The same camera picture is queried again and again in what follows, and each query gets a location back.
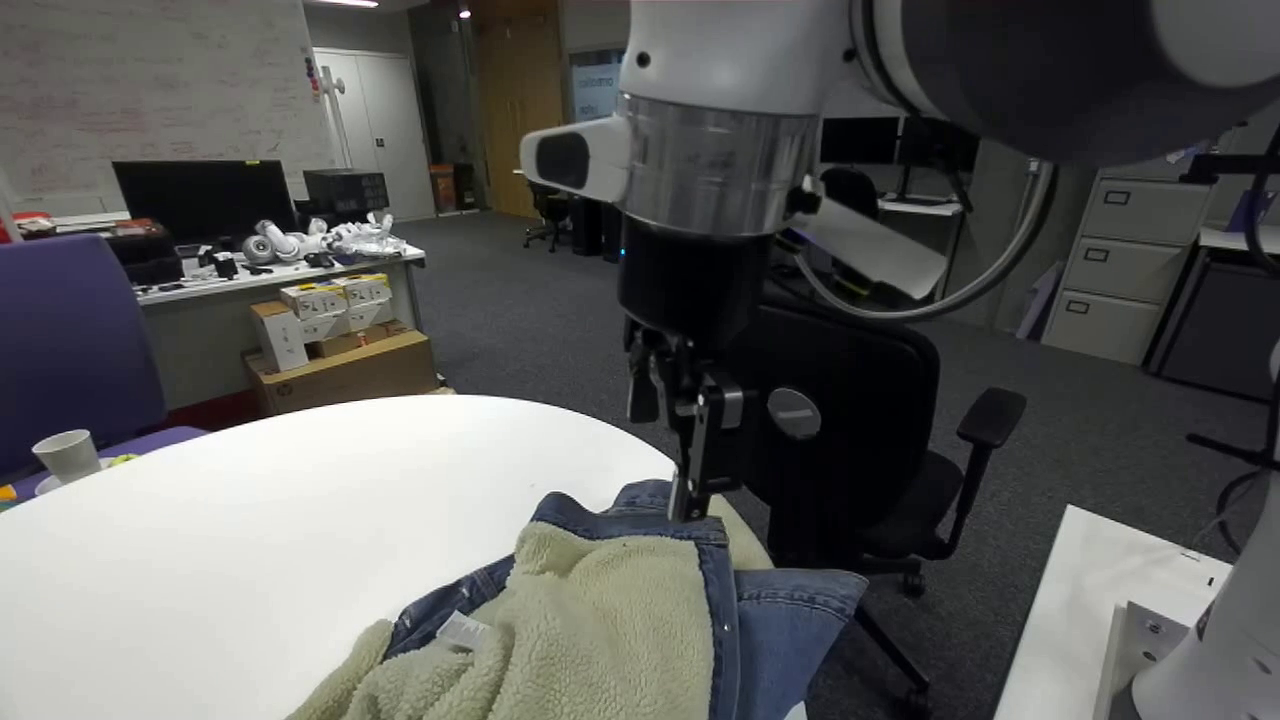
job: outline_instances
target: white cup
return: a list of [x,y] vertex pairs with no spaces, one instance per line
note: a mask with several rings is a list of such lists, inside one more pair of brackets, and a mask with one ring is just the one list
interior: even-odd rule
[[46,438],[33,456],[49,470],[49,478],[72,486],[101,470],[88,430]]

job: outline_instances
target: round table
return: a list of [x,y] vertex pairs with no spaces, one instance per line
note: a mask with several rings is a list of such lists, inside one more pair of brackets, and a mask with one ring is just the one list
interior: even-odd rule
[[657,478],[620,430],[482,395],[163,450],[0,516],[0,718],[285,718],[361,630],[508,558],[539,498]]

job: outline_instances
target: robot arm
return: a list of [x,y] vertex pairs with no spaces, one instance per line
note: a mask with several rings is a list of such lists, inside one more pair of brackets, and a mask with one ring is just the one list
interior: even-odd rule
[[[1280,95],[1271,0],[633,0],[627,109],[532,182],[680,231],[777,231],[838,89],[1051,166],[1129,166]],[[575,131],[579,177],[543,171]]]
[[[674,516],[700,516],[731,486],[749,393],[716,354],[751,320],[770,236],[813,168],[834,91],[872,91],[1047,166],[1129,166],[1277,102],[1277,28],[1280,0],[633,0],[624,112],[524,135],[520,168],[633,219],[633,393],[684,439]],[[1140,718],[1280,709],[1280,479],[1256,541],[1204,633],[1138,684]]]

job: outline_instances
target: cardboard box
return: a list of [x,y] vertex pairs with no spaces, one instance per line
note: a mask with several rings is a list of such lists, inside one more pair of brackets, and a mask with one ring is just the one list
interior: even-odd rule
[[311,355],[338,355],[338,354],[353,354],[361,343],[376,343],[376,342],[388,342],[388,336],[402,336],[404,327],[393,320],[393,325],[371,325],[366,331],[344,331],[338,342],[323,342],[320,349],[311,343]]
[[285,303],[253,303],[264,362],[271,362],[275,371],[292,371],[310,364],[310,342],[306,325]]
[[347,297],[347,303],[393,303],[393,280],[388,271],[361,271],[332,280]]
[[281,297],[301,320],[347,313],[347,297],[338,283],[287,283]]
[[301,315],[301,327],[306,327],[306,343],[342,342],[347,331],[347,309]]
[[371,331],[376,325],[393,325],[396,309],[393,302],[366,302],[366,303],[347,303],[347,331]]
[[371,395],[436,393],[434,342],[422,331],[396,331],[353,354],[311,362],[295,371],[271,371],[264,355],[253,355],[247,371],[257,378],[271,415]]

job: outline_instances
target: office desk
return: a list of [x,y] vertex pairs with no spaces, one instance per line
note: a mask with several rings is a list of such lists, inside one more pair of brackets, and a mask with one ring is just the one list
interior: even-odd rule
[[253,303],[271,302],[285,283],[332,280],[353,271],[388,271],[396,320],[422,327],[416,280],[425,260],[361,260],[344,270],[275,270],[271,276],[185,280],[178,294],[141,294],[149,343],[162,367],[163,409],[190,409],[247,393],[246,355],[262,343]]
[[997,720],[1089,720],[1117,608],[1138,602],[1196,623],[1230,572],[1070,504]]
[[0,718],[287,718],[361,630],[674,462],[482,395],[338,403],[201,438],[0,516]]

